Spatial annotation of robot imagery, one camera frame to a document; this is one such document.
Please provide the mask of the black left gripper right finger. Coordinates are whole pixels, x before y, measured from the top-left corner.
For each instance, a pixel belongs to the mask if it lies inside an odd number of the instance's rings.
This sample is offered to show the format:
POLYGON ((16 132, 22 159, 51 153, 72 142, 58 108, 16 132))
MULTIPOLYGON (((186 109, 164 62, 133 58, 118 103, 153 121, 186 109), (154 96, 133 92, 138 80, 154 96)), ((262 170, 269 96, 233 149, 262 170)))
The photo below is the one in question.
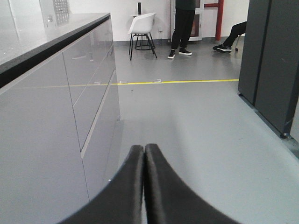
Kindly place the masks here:
POLYGON ((144 155, 144 196, 149 224, 235 224, 197 195, 170 166, 157 144, 144 155))

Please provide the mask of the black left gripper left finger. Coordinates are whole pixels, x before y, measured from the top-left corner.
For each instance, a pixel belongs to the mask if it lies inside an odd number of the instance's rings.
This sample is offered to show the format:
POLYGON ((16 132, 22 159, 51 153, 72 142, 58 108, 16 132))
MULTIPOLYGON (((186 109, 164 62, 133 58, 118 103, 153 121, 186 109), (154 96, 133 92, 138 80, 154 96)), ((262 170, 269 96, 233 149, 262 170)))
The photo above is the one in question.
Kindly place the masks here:
POLYGON ((130 148, 110 183, 62 224, 140 224, 142 222, 144 151, 130 148))

